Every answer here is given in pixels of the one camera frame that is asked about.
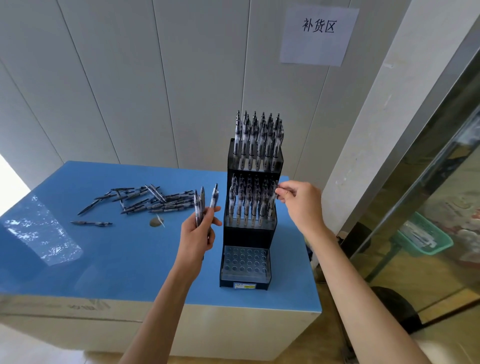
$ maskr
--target blue tabletop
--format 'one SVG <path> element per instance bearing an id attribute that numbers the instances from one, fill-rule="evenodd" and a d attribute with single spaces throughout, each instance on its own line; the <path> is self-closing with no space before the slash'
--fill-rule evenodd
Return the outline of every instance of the blue tabletop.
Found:
<path id="1" fill-rule="evenodd" d="M 144 184 L 164 194 L 218 183 L 224 206 L 227 173 L 120 164 L 67 162 L 0 218 L 0 293 L 153 301 L 178 249 L 180 225 L 193 209 L 165 213 L 153 228 L 148 212 L 121 215 L 118 202 L 100 202 L 77 213 L 111 188 Z M 270 248 L 267 291 L 219 287 L 223 227 L 205 254 L 186 303 L 321 312 L 302 234 L 276 203 L 278 225 Z M 223 211 L 217 213 L 223 220 Z M 109 221 L 110 227 L 76 226 L 72 220 Z"/>

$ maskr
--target pen display stand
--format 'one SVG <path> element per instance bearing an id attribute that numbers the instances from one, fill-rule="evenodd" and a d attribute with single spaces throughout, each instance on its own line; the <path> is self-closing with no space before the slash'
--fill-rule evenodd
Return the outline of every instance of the pen display stand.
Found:
<path id="1" fill-rule="evenodd" d="M 257 213 L 252 219 L 251 213 L 245 217 L 244 210 L 250 209 L 245 206 L 243 213 L 230 215 L 228 192 L 232 184 L 232 177 L 249 177 L 254 181 L 258 179 L 260 185 L 265 180 L 278 181 L 283 167 L 283 155 L 281 149 L 278 158 L 262 158 L 259 170 L 256 170 L 257 157 L 253 156 L 253 167 L 248 169 L 248 160 L 245 167 L 240 169 L 240 158 L 245 157 L 233 154 L 234 139 L 230 141 L 228 151 L 228 173 L 227 173 L 227 197 L 224 209 L 223 227 L 223 253 L 220 266 L 220 286 L 235 288 L 255 288 L 267 290 L 272 277 L 270 266 L 270 245 L 277 224 L 276 208 L 273 204 L 273 213 L 270 217 L 261 217 Z"/>

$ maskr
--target forearm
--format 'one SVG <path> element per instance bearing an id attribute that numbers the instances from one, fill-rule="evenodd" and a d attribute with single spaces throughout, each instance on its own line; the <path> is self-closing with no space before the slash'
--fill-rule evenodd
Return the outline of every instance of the forearm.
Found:
<path id="1" fill-rule="evenodd" d="M 317 227 L 306 234 L 318 257 L 360 363 L 430 363 L 345 256 L 335 236 Z"/>
<path id="2" fill-rule="evenodd" d="M 173 269 L 120 364 L 166 363 L 191 282 Z"/>

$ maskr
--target person's left arm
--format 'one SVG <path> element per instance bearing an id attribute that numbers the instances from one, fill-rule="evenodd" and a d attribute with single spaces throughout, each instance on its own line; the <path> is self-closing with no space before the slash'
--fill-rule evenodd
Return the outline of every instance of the person's left arm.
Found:
<path id="1" fill-rule="evenodd" d="M 173 268 L 119 364 L 168 361 L 188 290 L 200 273 L 203 255 L 212 249 L 215 240 L 215 233 L 210 228 L 212 223 L 222 225 L 214 217 L 213 209 L 208 208 L 198 228 L 195 214 L 182 224 L 179 250 Z"/>

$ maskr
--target person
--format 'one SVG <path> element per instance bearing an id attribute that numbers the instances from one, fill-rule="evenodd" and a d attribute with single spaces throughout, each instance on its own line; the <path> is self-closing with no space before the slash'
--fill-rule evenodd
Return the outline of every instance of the person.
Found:
<path id="1" fill-rule="evenodd" d="M 431 364 L 373 293 L 325 226 L 321 192 L 307 182 L 286 181 L 275 190 L 318 257 L 332 297 L 360 363 Z M 192 214 L 181 227 L 177 258 L 153 306 L 120 364 L 166 363 L 187 292 L 200 273 L 202 257 L 215 240 L 208 209 L 201 225 Z"/>

